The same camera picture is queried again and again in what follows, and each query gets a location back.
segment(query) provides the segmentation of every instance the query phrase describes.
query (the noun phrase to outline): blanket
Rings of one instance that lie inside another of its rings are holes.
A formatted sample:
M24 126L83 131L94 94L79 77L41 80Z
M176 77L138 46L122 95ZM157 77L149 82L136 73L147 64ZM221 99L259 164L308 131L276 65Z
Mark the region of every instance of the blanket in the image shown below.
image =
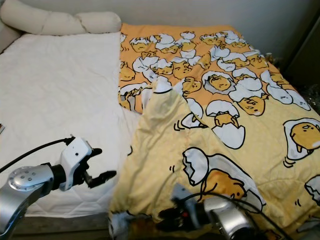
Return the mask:
M259 50L230 26L123 24L120 60L119 103L142 116L113 213L159 222L179 183L198 201L225 194L290 234L307 229L320 206L320 116Z

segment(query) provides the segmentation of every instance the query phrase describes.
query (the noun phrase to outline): white quilted mattress pad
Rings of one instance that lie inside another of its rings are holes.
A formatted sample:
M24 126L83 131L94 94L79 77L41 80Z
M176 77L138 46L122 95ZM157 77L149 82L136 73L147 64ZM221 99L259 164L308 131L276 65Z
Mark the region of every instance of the white quilted mattress pad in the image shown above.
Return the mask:
M73 134L102 154L91 158L97 177L117 170L130 152L139 115L118 104L120 33L40 36L26 34L0 55L0 166L23 153ZM0 174L0 186L22 166L57 164L59 143L40 150ZM108 210L118 177L90 189L52 191L27 216L80 217Z

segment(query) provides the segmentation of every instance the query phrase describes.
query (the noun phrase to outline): gray wall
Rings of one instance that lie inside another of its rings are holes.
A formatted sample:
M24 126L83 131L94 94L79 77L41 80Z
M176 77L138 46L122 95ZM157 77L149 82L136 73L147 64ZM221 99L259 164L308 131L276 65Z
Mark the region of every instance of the gray wall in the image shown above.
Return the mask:
M113 11L123 22L150 25L232 25L263 53L288 60L319 0L22 0L72 14Z

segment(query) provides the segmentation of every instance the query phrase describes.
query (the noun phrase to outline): white pillow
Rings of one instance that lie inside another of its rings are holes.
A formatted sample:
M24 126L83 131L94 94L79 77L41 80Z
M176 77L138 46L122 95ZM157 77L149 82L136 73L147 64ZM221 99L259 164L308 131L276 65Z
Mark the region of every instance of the white pillow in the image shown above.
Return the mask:
M75 15L88 33L115 33L121 28L120 17L111 11L83 12Z
M0 9L2 21L36 35L73 35L113 33L121 28L119 16L113 12L88 12L72 16L28 6L19 0L6 0Z

